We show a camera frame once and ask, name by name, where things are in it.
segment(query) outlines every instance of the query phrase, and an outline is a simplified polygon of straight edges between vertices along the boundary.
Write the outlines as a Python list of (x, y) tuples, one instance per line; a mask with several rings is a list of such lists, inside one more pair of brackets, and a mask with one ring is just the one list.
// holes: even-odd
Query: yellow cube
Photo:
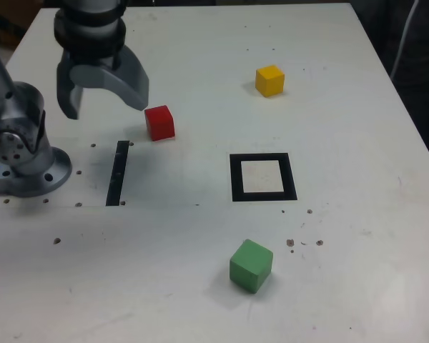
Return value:
[(283, 92), (285, 75), (277, 66), (266, 66), (256, 71), (256, 89), (263, 96), (272, 96)]

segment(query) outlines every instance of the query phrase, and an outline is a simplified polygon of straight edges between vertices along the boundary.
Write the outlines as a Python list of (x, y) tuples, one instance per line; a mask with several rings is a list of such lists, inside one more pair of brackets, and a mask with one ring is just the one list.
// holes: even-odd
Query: cable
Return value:
[(391, 81), (394, 80), (395, 73), (398, 70), (399, 61), (400, 61), (400, 58), (402, 57), (403, 46), (405, 45), (405, 39), (407, 38), (407, 33), (408, 33), (408, 29), (410, 27), (410, 22), (412, 21), (413, 14), (415, 14), (415, 11), (416, 11), (416, 8), (418, 7), (419, 2), (420, 2), (420, 0), (415, 0), (415, 2), (413, 3), (412, 9), (410, 10), (410, 13), (408, 14), (407, 21), (405, 22), (405, 26), (403, 28), (403, 33), (402, 33), (402, 38), (400, 39), (398, 55), (395, 57), (393, 70), (391, 71), (391, 74), (389, 76)]

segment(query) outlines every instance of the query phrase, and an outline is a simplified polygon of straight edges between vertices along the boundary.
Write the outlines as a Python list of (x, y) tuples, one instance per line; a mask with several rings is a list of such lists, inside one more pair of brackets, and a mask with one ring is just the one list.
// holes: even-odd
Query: red cube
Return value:
[(173, 117), (167, 106), (145, 109), (144, 115), (152, 141), (174, 137)]

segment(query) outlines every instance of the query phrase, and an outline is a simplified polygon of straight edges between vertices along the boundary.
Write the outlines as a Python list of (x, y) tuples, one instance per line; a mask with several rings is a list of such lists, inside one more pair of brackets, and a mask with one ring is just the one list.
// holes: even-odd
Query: white square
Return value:
[(278, 161), (242, 161), (244, 193), (284, 192)]

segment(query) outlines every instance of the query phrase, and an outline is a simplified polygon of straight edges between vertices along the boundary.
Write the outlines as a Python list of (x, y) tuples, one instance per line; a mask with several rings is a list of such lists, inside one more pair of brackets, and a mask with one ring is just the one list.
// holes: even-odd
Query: black bar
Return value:
[(106, 206), (119, 206), (128, 153), (129, 141), (118, 141), (116, 155), (114, 156), (112, 177), (109, 180)]

